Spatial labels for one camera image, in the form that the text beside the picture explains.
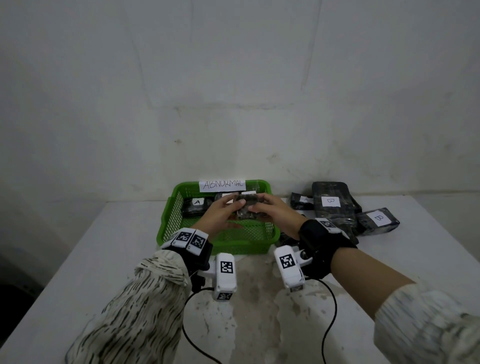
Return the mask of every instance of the sleeve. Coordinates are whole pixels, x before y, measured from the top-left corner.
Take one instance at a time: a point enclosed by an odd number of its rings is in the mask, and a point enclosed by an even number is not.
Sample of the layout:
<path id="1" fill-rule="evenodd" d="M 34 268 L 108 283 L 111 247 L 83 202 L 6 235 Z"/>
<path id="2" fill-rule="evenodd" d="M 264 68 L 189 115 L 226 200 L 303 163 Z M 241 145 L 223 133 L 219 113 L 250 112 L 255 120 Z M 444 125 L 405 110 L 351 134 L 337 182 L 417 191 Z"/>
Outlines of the sleeve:
<path id="1" fill-rule="evenodd" d="M 69 348 L 65 363 L 171 363 L 191 290 L 181 256 L 159 250 L 94 317 Z"/>
<path id="2" fill-rule="evenodd" d="M 376 313 L 373 341 L 393 364 L 480 363 L 480 317 L 425 283 L 409 284 Z"/>

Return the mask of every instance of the person's left arm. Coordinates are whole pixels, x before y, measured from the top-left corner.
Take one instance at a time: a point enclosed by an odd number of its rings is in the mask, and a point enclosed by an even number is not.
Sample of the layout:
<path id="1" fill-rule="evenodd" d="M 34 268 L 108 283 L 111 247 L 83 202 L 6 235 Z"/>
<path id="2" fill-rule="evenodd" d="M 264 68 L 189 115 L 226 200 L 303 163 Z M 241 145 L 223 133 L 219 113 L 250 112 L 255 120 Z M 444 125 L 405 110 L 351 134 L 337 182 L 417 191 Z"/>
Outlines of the person's left arm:
<path id="1" fill-rule="evenodd" d="M 245 200 L 227 205 L 233 194 L 212 203 L 192 226 L 213 238 Z M 171 363 L 180 340 L 183 308 L 194 272 L 185 249 L 168 242 L 135 268 L 135 276 L 92 319 L 69 348 L 65 363 Z"/>

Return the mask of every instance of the person's right arm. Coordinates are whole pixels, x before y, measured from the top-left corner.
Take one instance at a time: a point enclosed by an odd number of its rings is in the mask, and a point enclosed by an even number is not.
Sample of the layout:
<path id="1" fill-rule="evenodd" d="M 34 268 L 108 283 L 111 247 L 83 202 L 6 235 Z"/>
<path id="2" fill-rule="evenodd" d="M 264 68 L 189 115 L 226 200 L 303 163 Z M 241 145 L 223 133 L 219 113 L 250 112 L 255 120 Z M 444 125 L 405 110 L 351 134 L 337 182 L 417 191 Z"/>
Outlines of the person's right arm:
<path id="1" fill-rule="evenodd" d="M 249 207 L 299 239 L 306 217 L 279 197 Z M 334 278 L 375 321 L 374 343 L 391 363 L 480 363 L 480 318 L 448 294 L 415 283 L 359 249 L 339 248 Z"/>

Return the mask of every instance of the person's right hand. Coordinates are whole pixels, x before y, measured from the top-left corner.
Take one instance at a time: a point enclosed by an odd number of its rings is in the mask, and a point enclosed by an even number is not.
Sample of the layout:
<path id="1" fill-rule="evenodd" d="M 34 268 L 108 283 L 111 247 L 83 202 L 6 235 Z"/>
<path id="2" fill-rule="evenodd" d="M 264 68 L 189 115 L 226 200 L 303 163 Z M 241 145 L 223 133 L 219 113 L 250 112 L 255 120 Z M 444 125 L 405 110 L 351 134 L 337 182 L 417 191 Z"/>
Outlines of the person's right hand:
<path id="1" fill-rule="evenodd" d="M 263 197 L 267 204 L 257 202 L 255 205 L 249 206 L 248 210 L 266 213 L 268 217 L 260 218 L 260 220 L 274 223 L 289 237 L 299 240 L 299 230 L 308 219 L 290 208 L 280 197 L 271 194 L 258 194 L 258 196 Z"/>

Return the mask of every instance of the hand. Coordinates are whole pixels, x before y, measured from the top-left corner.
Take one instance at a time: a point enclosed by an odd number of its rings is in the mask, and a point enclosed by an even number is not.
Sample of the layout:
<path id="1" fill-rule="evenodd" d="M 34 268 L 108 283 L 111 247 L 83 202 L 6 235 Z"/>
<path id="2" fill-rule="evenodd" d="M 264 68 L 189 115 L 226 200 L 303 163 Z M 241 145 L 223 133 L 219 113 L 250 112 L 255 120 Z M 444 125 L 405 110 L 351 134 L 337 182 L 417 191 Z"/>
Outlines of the hand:
<path id="1" fill-rule="evenodd" d="M 274 223 L 289 237 L 299 240 L 299 230 L 308 219 L 290 208 L 280 197 L 270 194 L 258 194 L 258 196 L 263 197 L 268 204 L 257 202 L 253 206 L 248 206 L 248 210 L 266 213 L 268 217 L 260 218 L 262 221 Z"/>
<path id="2" fill-rule="evenodd" d="M 198 229 L 208 234 L 209 241 L 212 241 L 211 239 L 224 229 L 242 229 L 243 226 L 239 224 L 227 222 L 232 213 L 245 204 L 245 200 L 227 204 L 227 202 L 235 198 L 236 195 L 238 194 L 229 194 L 213 202 L 200 220 L 192 226 L 192 229 Z"/>

